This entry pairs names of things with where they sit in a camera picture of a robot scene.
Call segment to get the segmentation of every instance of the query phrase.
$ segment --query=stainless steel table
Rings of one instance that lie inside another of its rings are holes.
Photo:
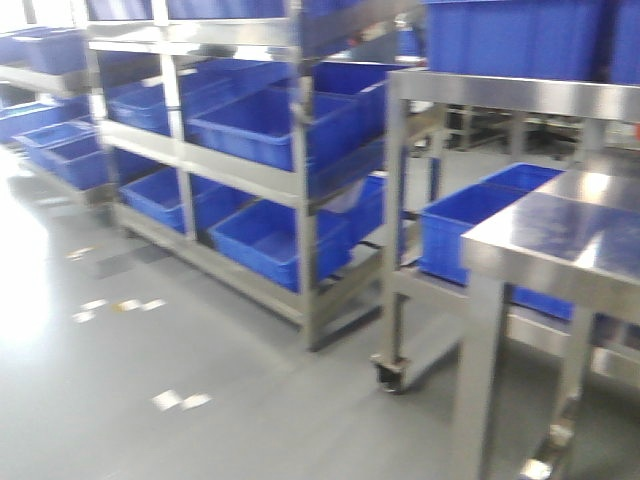
[[[520,478],[546,480],[565,473],[596,312],[640,325],[640,180],[633,157],[628,160],[597,165],[605,173],[569,171],[464,236],[465,264],[472,273],[452,480],[486,478],[496,359],[512,285],[576,304],[554,417]]]

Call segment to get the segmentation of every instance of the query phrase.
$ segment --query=metal cart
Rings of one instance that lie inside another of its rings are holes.
[[[341,191],[312,198],[308,188],[306,130],[313,118],[311,66],[326,55],[326,45],[345,39],[397,14],[419,8],[418,0],[366,0],[350,8],[316,19],[304,15],[301,1],[290,1],[285,18],[241,20],[169,19],[164,0],[153,2],[151,21],[89,21],[86,4],[78,2],[80,23],[87,26],[89,47],[100,50],[153,53],[160,56],[171,137],[151,133],[109,120],[100,89],[96,90],[102,140],[106,146],[129,150],[179,172],[187,233],[181,235],[141,215],[122,203],[115,204],[117,220],[124,229],[169,249],[175,255],[222,280],[302,328],[305,343],[314,349],[323,330],[341,308],[379,277],[382,253],[369,249],[366,258],[340,272],[330,285],[316,281],[317,217],[320,207]],[[295,79],[291,96],[294,113],[294,171],[257,164],[185,141],[177,74],[178,61],[189,57],[235,57],[286,61]],[[91,55],[94,73],[99,72]],[[425,128],[418,127],[422,134]],[[300,293],[282,288],[212,248],[196,241],[189,175],[200,175],[296,211]]]

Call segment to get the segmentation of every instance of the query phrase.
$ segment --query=table leg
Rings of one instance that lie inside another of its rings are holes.
[[[471,274],[470,309],[463,337],[455,400],[450,480],[486,480],[495,393],[496,361],[505,338],[511,287]]]
[[[580,307],[576,308],[567,351],[562,363],[554,419],[547,437],[534,457],[529,459],[521,470],[521,480],[551,480],[566,477],[570,468],[584,377],[589,366],[593,325],[593,312]]]

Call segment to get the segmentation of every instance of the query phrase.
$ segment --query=paper scrap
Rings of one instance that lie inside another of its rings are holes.
[[[80,308],[82,308],[83,310],[97,310],[100,307],[104,307],[108,303],[109,302],[107,302],[106,300],[100,299],[100,300],[95,300],[93,302],[85,303]]]
[[[176,405],[182,405],[183,400],[174,390],[167,390],[160,395],[153,397],[151,401],[161,412],[165,412]]]
[[[142,305],[140,307],[140,310],[144,311],[144,312],[149,312],[151,310],[155,310],[156,308],[160,308],[160,307],[164,307],[167,304],[167,302],[165,302],[162,299],[158,299],[158,300],[153,300],[149,303],[145,303],[144,305]]]
[[[137,299],[127,300],[126,302],[118,303],[114,305],[114,308],[119,312],[130,312],[132,310],[137,310],[142,307],[142,302]]]
[[[68,253],[67,258],[72,262],[75,262],[76,260],[82,259],[82,257],[84,257],[87,253],[92,252],[93,250],[95,250],[95,247],[81,248],[79,250]]]
[[[197,395],[191,395],[185,401],[182,402],[180,408],[182,410],[191,410],[192,408],[198,408],[206,405],[212,400],[212,398],[206,393],[199,393]]]
[[[96,314],[93,311],[80,312],[76,313],[72,318],[76,323],[86,323],[96,318]]]

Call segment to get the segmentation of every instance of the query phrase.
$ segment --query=stainless steel shelf rack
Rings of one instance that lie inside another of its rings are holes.
[[[177,256],[231,285],[302,328],[305,343],[314,349],[345,303],[379,277],[382,253],[340,272],[327,284],[316,282],[316,213],[339,192],[324,199],[311,198],[306,164],[306,130],[313,118],[313,81],[310,67],[330,53],[333,42],[347,39],[378,22],[393,20],[401,12],[420,8],[418,0],[365,0],[326,17],[307,19],[303,1],[287,4],[286,18],[242,20],[169,19],[165,0],[153,1],[154,20],[131,22],[89,21],[84,1],[79,1],[80,23],[87,26],[90,64],[98,68],[100,50],[146,52],[160,55],[171,137],[157,135],[102,118],[102,141],[178,169],[187,234],[180,235],[122,205],[115,205],[122,227],[171,250]],[[296,88],[291,97],[294,112],[294,172],[260,165],[232,155],[185,142],[177,75],[179,59],[191,57],[257,58],[289,62]],[[99,110],[106,112],[100,89]],[[417,119],[421,133],[437,125]],[[300,293],[281,288],[262,276],[223,257],[196,240],[189,175],[197,174],[296,210]]]
[[[37,93],[50,93],[59,97],[74,97],[89,91],[86,71],[63,75],[34,72],[24,65],[0,65],[0,81]]]
[[[0,81],[8,82],[11,85],[35,93],[51,94],[63,98],[89,93],[91,87],[90,75],[86,70],[51,75],[33,71],[23,64],[0,65]],[[35,176],[78,205],[91,207],[111,202],[113,199],[114,187],[112,184],[101,185],[89,190],[79,190],[54,174],[33,164],[24,155],[20,155],[11,149],[5,148],[4,150],[13,153],[20,166],[30,170]]]
[[[404,357],[402,305],[408,299],[465,318],[469,309],[466,289],[430,277],[414,261],[420,248],[400,254],[405,190],[407,128],[404,112],[410,101],[470,105],[514,112],[521,125],[526,113],[581,117],[584,119],[582,158],[604,147],[608,121],[640,122],[640,87],[566,81],[527,80],[433,73],[424,69],[392,72],[389,89],[389,131],[387,133],[387,231],[388,244],[383,266],[384,307],[382,347],[373,361],[378,380],[391,392],[402,390],[408,360]],[[518,128],[512,129],[517,134]],[[432,179],[437,185],[439,178]],[[512,306],[506,335],[547,353],[565,353],[567,330],[562,322],[530,310]],[[442,351],[458,340],[447,340]],[[594,346],[591,369],[640,388],[640,354],[620,342],[605,341]]]

